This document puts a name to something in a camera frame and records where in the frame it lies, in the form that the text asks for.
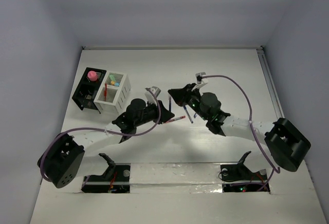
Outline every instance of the black bracket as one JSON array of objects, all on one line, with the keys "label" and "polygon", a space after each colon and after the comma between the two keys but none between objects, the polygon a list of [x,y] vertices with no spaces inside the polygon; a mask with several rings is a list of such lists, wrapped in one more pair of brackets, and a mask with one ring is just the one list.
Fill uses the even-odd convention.
[{"label": "black bracket", "polygon": [[105,161],[108,164],[108,168],[105,170],[105,172],[101,176],[97,176],[97,175],[95,175],[95,176],[102,177],[104,180],[112,179],[112,177],[114,175],[114,170],[116,167],[115,162],[107,154],[99,153],[99,156],[101,156],[105,159]]},{"label": "black bracket", "polygon": [[[65,134],[48,151],[44,160],[44,171],[56,188],[68,185],[77,175],[84,148],[74,142],[72,136]],[[38,160],[40,167],[43,155]]]},{"label": "black bracket", "polygon": [[105,179],[102,175],[85,176],[83,179],[85,183],[82,185],[81,191],[84,193],[129,193],[129,180],[130,165],[116,165],[110,178]]},{"label": "black bracket", "polygon": [[[244,162],[251,151],[246,152],[237,164],[221,164],[221,172],[218,177],[224,182],[235,182],[239,180],[255,180],[260,172],[253,173],[245,165]],[[267,179],[266,175],[262,175],[263,180]]]},{"label": "black bracket", "polygon": [[279,118],[265,133],[265,142],[274,161],[283,169],[296,172],[310,149],[310,142],[287,119]]}]

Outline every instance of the pink ball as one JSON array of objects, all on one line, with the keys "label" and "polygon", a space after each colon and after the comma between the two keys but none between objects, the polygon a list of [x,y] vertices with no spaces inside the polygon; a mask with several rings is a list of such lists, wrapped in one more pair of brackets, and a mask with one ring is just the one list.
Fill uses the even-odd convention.
[{"label": "pink ball", "polygon": [[87,76],[90,79],[90,81],[96,81],[96,80],[98,80],[98,76],[97,76],[97,74],[96,74],[95,71],[88,72],[88,75]]}]

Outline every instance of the red marker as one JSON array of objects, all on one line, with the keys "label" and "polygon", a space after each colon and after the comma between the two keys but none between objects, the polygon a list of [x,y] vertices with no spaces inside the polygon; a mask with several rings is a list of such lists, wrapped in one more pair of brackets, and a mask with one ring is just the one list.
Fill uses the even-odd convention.
[{"label": "red marker", "polygon": [[105,83],[105,90],[104,90],[104,100],[106,101],[106,95],[107,95],[107,84]]},{"label": "red marker", "polygon": [[185,118],[186,118],[186,116],[180,116],[180,117],[178,117],[178,118],[175,118],[175,119],[171,119],[171,120],[168,120],[168,121],[166,122],[166,124],[167,124],[167,123],[171,123],[171,122],[174,122],[174,121],[176,121],[176,120],[185,119]]}]

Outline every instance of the cable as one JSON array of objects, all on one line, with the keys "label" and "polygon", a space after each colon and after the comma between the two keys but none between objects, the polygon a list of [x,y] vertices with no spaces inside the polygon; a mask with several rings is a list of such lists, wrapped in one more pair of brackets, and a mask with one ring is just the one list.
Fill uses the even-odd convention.
[{"label": "cable", "polygon": [[239,85],[234,79],[232,79],[232,78],[230,78],[230,77],[228,77],[228,76],[225,76],[225,75],[208,75],[208,76],[202,76],[202,78],[203,78],[203,79],[208,79],[208,78],[224,78],[224,79],[228,79],[228,80],[230,80],[233,84],[235,84],[235,85],[239,88],[239,90],[242,92],[242,94],[243,94],[244,97],[246,98],[247,103],[248,103],[248,107],[249,107],[249,126],[250,126],[250,129],[251,129],[251,133],[252,133],[252,135],[253,135],[253,137],[254,137],[254,139],[255,139],[255,141],[256,141],[256,144],[257,144],[258,148],[259,148],[260,151],[262,152],[263,156],[265,157],[265,159],[267,160],[267,162],[268,162],[268,163],[271,165],[271,167],[273,168],[273,171],[272,171],[270,177],[268,178],[268,180],[266,181],[266,183],[265,183],[260,189],[258,189],[258,191],[260,191],[261,189],[263,189],[263,188],[267,185],[267,183],[268,183],[269,180],[271,179],[271,177],[272,177],[274,171],[275,171],[276,173],[278,173],[278,174],[280,173],[280,168],[279,168],[279,167],[276,168],[276,167],[274,166],[274,164],[272,163],[272,161],[269,159],[269,157],[268,157],[267,154],[265,153],[264,149],[262,148],[260,141],[258,140],[258,137],[257,137],[256,132],[254,131],[254,128],[253,128],[253,125],[252,125],[252,107],[251,107],[251,103],[250,103],[250,100],[249,100],[249,98],[248,98],[246,92],[242,89],[242,87],[241,87],[241,86],[240,86],[240,85]]},{"label": "cable", "polygon": [[47,157],[48,152],[50,151],[51,147],[61,138],[63,137],[65,134],[71,133],[71,132],[75,132],[78,130],[94,130],[97,132],[107,132],[110,134],[114,134],[114,135],[120,135],[120,136],[125,136],[125,137],[138,137],[138,136],[142,136],[145,135],[146,133],[149,133],[150,131],[152,131],[160,122],[160,118],[161,118],[161,107],[159,104],[158,99],[156,98],[156,96],[151,92],[151,90],[149,88],[146,88],[146,90],[153,96],[157,108],[158,108],[158,112],[159,112],[159,117],[157,119],[157,121],[155,122],[155,124],[148,130],[146,130],[145,132],[142,133],[138,133],[138,134],[125,134],[125,133],[118,133],[118,132],[114,132],[112,130],[104,130],[104,129],[100,129],[100,128],[93,128],[93,127],[79,127],[79,128],[73,128],[73,129],[69,129],[66,130],[60,134],[58,134],[55,139],[51,142],[51,144],[48,146],[48,148],[46,149],[45,153],[43,154],[42,158],[41,158],[41,162],[40,162],[40,174],[42,176],[43,179],[45,179],[48,182],[51,182],[51,180],[46,176],[45,174],[45,170],[44,170],[44,163],[45,163],[45,159]]},{"label": "cable", "polygon": [[264,180],[262,178],[262,176],[259,173],[256,173],[257,177],[259,177],[259,179],[261,180],[262,183],[264,183]]},{"label": "cable", "polygon": [[275,170],[272,169],[272,172],[271,172],[271,174],[269,175],[269,177],[268,177],[266,183],[264,183],[263,186],[260,187],[260,188],[257,190],[257,192],[260,192],[264,187],[266,187],[266,185],[267,185],[267,184],[269,183],[269,181],[271,180],[271,178],[272,178],[272,176],[273,176],[273,174],[274,174],[274,171],[275,171]]},{"label": "cable", "polygon": [[113,183],[115,181],[115,178],[117,177],[118,172],[114,173],[113,179],[109,183],[109,191],[113,188]]}]

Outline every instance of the white crate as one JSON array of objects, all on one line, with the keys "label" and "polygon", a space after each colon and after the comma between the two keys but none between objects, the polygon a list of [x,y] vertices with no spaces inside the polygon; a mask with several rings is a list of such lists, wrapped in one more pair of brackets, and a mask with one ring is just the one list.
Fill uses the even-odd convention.
[{"label": "white crate", "polygon": [[[118,87],[110,84],[109,75],[113,75],[120,85]],[[104,96],[105,83],[107,84],[106,100]],[[125,111],[125,103],[130,93],[131,86],[126,73],[106,70],[105,77],[96,94],[94,104],[101,113],[121,114]]]}]

